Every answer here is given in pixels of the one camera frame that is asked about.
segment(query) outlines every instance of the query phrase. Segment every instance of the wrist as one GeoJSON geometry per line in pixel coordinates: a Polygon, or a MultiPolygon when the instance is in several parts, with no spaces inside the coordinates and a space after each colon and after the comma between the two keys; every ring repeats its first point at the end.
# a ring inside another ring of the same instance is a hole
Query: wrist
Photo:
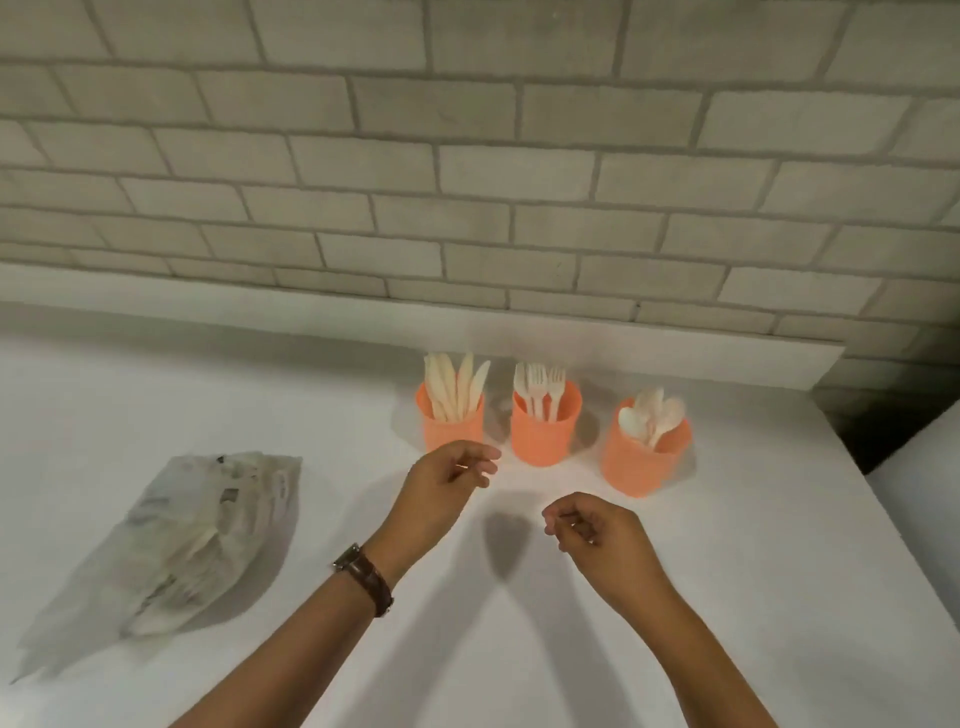
{"type": "Polygon", "coordinates": [[[407,553],[399,539],[393,538],[383,528],[379,528],[363,544],[363,552],[387,582],[391,592],[417,561],[407,553]]]}

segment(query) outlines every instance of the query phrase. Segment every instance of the white plastic spoon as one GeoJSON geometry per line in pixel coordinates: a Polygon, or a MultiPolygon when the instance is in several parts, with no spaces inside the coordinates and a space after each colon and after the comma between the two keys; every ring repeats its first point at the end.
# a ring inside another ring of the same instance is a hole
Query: white plastic spoon
{"type": "Polygon", "coordinates": [[[683,400],[677,397],[664,400],[660,408],[660,416],[657,417],[654,425],[653,437],[650,438],[650,449],[657,447],[657,442],[663,435],[679,427],[684,417],[686,417],[686,405],[683,400]]]}

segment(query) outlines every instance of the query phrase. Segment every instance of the white table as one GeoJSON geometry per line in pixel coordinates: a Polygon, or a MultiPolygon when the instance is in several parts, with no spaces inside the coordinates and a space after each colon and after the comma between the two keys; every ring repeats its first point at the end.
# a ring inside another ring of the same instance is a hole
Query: white table
{"type": "MultiPolygon", "coordinates": [[[[4,687],[0,725],[162,727],[191,705],[379,523],[420,454],[420,367],[399,349],[0,306],[7,679],[36,611],[170,456],[304,459],[292,539],[202,628],[4,687]]],[[[496,404],[510,372],[494,368],[496,404]]],[[[542,506],[578,489],[637,510],[781,726],[957,724],[960,635],[803,395],[665,381],[687,400],[695,462],[632,501],[598,457],[614,404],[644,378],[576,377],[586,447],[536,470],[507,444],[494,485],[400,585],[307,725],[684,725],[653,657],[540,531],[542,506]]],[[[502,438],[502,417],[487,431],[502,438]]]]}

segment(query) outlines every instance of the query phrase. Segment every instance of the wristwatch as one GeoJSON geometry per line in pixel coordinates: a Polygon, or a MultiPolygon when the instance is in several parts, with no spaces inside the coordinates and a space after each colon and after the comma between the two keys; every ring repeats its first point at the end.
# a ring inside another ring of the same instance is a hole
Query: wristwatch
{"type": "Polygon", "coordinates": [[[371,563],[360,545],[354,544],[344,551],[340,558],[332,564],[334,571],[346,571],[357,583],[363,587],[370,595],[373,603],[376,605],[376,615],[383,617],[394,605],[394,597],[390,594],[390,587],[384,581],[380,572],[371,563]]]}

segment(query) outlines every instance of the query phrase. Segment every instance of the orange cup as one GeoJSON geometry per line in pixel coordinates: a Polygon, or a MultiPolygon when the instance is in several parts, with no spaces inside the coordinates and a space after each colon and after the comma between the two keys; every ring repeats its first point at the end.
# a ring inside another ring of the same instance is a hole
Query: orange cup
{"type": "Polygon", "coordinates": [[[456,440],[483,442],[483,395],[480,395],[476,411],[459,423],[442,423],[433,419],[433,405],[426,396],[424,384],[417,390],[417,407],[423,415],[423,442],[426,443],[427,452],[456,440]]]}
{"type": "MultiPolygon", "coordinates": [[[[543,411],[549,411],[549,395],[543,398],[543,411]]],[[[510,418],[510,439],[516,456],[525,463],[546,468],[563,460],[570,450],[573,427],[580,417],[584,398],[580,388],[567,381],[557,411],[557,422],[545,423],[527,412],[527,405],[514,392],[514,413],[510,418]]]]}
{"type": "Polygon", "coordinates": [[[693,442],[693,432],[690,423],[684,420],[660,438],[656,449],[650,449],[620,429],[620,410],[632,406],[633,398],[624,400],[613,413],[613,426],[604,447],[600,471],[620,493],[649,496],[673,474],[684,450],[693,442]]]}

